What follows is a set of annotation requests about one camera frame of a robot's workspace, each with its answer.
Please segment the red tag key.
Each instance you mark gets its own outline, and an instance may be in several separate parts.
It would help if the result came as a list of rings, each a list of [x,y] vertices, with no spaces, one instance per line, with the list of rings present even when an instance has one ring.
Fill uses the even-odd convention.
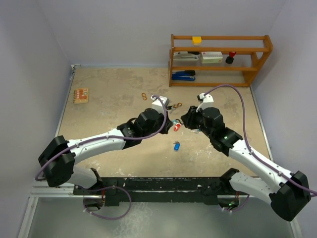
[[[181,127],[181,124],[180,123],[177,123],[175,126],[174,126],[174,131],[178,131]]]

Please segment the blue tag key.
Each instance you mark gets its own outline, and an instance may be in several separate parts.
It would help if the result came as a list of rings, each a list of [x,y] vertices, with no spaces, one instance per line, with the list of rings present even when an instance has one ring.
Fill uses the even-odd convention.
[[[179,141],[174,142],[174,147],[173,147],[174,151],[178,151],[179,148],[180,148],[180,142]]]

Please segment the black tag key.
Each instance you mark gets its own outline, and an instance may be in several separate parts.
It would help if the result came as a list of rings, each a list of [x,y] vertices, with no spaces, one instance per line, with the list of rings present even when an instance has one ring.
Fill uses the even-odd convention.
[[[167,107],[169,114],[173,113],[176,110],[175,106],[168,106]]]

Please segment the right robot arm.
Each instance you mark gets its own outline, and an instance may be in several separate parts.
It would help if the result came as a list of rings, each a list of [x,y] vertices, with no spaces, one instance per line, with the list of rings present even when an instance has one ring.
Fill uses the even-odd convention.
[[[307,176],[301,171],[294,173],[285,169],[256,151],[241,135],[225,126],[219,109],[201,110],[191,106],[181,120],[186,128],[199,129],[206,135],[215,150],[256,174],[253,178],[234,172],[220,182],[224,193],[239,191],[258,198],[286,221],[293,221],[310,202],[312,196]]]

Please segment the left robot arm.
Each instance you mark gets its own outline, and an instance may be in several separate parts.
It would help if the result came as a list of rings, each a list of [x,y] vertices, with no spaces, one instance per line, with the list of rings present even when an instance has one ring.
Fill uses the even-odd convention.
[[[100,135],[75,140],[57,136],[38,158],[41,171],[50,187],[68,182],[85,188],[90,194],[97,194],[102,189],[97,170],[81,170],[75,167],[77,163],[99,154],[136,146],[158,133],[168,134],[172,126],[168,113],[148,108],[138,117]]]

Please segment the blue black stapler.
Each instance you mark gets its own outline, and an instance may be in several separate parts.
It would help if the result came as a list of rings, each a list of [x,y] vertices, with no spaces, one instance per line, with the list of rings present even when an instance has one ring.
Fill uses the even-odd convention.
[[[172,80],[178,81],[195,81],[196,72],[194,70],[176,71],[172,73]]]

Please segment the wooden shelf rack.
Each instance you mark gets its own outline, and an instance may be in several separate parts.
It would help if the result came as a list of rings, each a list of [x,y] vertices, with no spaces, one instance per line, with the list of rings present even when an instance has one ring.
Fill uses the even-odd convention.
[[[249,87],[272,51],[269,35],[171,35],[169,85]]]

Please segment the white red box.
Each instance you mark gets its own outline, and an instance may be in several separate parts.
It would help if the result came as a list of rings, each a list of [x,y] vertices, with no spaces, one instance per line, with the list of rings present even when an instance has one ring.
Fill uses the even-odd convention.
[[[201,52],[201,62],[203,64],[221,63],[222,59],[222,52]]]

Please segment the white grey stapler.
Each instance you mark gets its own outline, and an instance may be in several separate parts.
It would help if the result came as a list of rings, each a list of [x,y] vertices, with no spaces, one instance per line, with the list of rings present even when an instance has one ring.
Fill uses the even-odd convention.
[[[181,51],[173,53],[173,59],[176,61],[197,61],[199,58],[200,52]]]

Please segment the red black stamp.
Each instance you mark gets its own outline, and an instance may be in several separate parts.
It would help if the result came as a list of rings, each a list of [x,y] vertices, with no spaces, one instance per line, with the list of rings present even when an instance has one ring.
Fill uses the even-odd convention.
[[[235,55],[236,55],[236,52],[229,52],[229,54],[228,54],[228,56],[227,56],[225,62],[226,62],[227,64],[232,64],[232,63],[234,62],[234,57],[235,57]]]

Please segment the yellow block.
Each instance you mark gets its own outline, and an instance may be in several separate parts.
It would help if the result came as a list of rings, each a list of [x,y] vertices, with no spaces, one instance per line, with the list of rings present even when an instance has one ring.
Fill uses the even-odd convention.
[[[201,36],[193,36],[192,37],[192,44],[194,46],[199,46],[202,43],[202,38]]]

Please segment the orange small notebook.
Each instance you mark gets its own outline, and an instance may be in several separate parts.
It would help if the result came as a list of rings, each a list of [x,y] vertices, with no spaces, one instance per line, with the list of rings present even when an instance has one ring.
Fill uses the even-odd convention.
[[[73,103],[74,104],[85,104],[89,102],[89,89],[88,88],[78,88],[74,90],[73,93]]]

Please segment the black base frame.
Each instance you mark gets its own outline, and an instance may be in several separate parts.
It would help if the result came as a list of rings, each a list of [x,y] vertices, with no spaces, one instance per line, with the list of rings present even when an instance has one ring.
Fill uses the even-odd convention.
[[[106,187],[105,206],[121,202],[203,203],[217,205],[219,196],[236,194],[230,185],[231,177],[239,172],[230,168],[220,177],[103,177],[102,184],[91,189],[74,187],[75,195],[101,195],[98,188]]]

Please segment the aluminium rail frame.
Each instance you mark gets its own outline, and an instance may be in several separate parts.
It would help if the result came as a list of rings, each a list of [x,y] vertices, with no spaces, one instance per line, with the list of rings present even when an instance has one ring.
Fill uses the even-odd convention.
[[[62,123],[62,119],[64,116],[65,108],[67,105],[67,100],[71,91],[71,86],[73,83],[73,79],[75,76],[76,69],[81,67],[81,64],[72,64],[72,74],[70,77],[70,83],[67,88],[67,94],[65,96],[65,100],[62,106],[62,111],[60,114],[60,118],[57,124],[57,128],[55,131],[55,136],[58,135],[60,126]],[[38,202],[40,198],[72,198],[74,195],[71,192],[71,184],[66,183],[61,187],[53,188],[49,187],[44,181],[34,181],[32,183],[32,189],[29,193],[28,203],[26,207],[26,211],[23,217],[22,225],[20,231],[18,233],[18,238],[28,238],[30,235],[31,226],[34,220],[34,215],[36,213],[36,209],[38,207]]]

